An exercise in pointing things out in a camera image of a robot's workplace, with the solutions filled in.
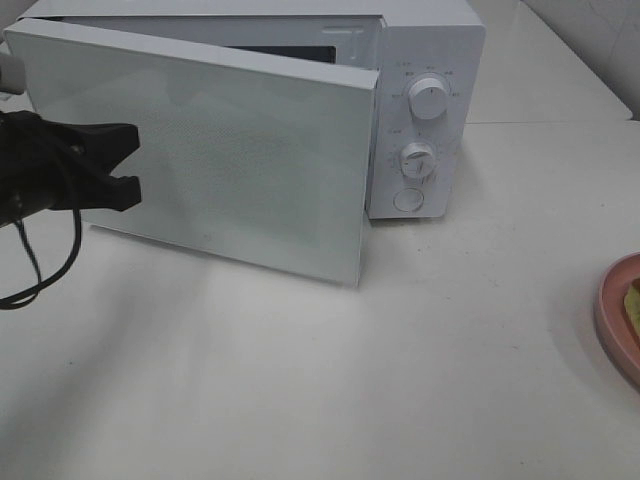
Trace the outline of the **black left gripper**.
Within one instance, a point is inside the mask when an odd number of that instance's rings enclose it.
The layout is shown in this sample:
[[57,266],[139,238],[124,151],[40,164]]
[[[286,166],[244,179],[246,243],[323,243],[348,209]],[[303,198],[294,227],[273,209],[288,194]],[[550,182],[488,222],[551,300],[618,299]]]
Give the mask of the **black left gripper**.
[[[1,113],[1,226],[55,210],[128,210],[142,201],[139,178],[72,175],[64,187],[47,122],[23,110]],[[54,135],[88,164],[111,174],[139,148],[135,125],[56,124]]]

